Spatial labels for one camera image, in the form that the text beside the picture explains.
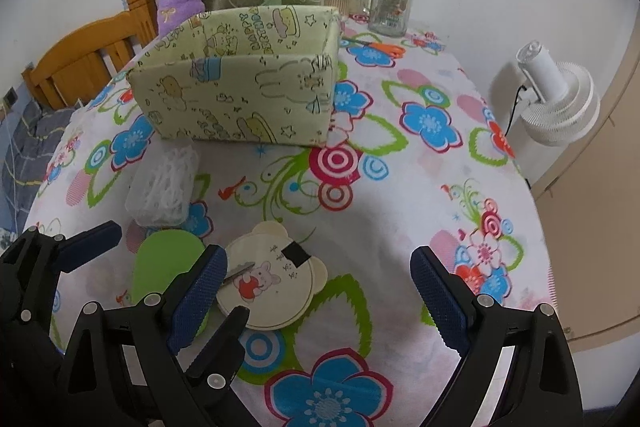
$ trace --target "cream bear-shaped board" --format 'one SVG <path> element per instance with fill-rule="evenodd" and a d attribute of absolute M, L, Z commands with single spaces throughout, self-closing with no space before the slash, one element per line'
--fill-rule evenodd
<path fill-rule="evenodd" d="M 277 330 L 300 318 L 327 282 L 327 270 L 317 257 L 296 266 L 283 250 L 293 240 L 275 221 L 265 221 L 227 248 L 230 268 L 251 261 L 254 267 L 218 292 L 218 305 L 228 315 L 236 306 L 249 308 L 246 327 Z"/>

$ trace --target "wooden headboard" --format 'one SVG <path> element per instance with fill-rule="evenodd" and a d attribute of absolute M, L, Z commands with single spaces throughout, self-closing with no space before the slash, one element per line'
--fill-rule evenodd
<path fill-rule="evenodd" d="M 94 99 L 111 80 L 100 51 L 120 71 L 134 57 L 129 38 L 136 37 L 144 47 L 158 35 L 155 0 L 127 0 L 127 5 L 128 10 L 67 35 L 35 68 L 24 70 L 22 77 L 33 98 L 53 109 Z"/>

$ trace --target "yellow cartoon box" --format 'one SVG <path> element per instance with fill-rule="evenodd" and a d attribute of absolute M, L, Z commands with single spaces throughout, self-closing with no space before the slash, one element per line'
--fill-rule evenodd
<path fill-rule="evenodd" d="M 323 145 L 339 39 L 331 7 L 202 13 L 159 40 L 127 78 L 162 137 Z"/>

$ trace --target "green plate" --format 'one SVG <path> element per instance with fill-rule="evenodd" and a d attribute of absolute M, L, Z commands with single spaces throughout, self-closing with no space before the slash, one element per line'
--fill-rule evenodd
<path fill-rule="evenodd" d="M 164 293 L 175 276 L 191 269 L 204 248 L 201 240 L 184 230 L 161 230 L 147 237 L 140 245 L 133 269 L 133 304 L 149 293 Z M 207 320 L 208 313 L 197 335 L 204 331 Z"/>

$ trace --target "clear plastic box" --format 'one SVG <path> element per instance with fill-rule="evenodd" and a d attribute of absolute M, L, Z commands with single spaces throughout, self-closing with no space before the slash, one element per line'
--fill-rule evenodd
<path fill-rule="evenodd" d="M 185 222 L 199 163 L 191 140 L 153 140 L 131 182 L 126 211 L 141 227 Z"/>

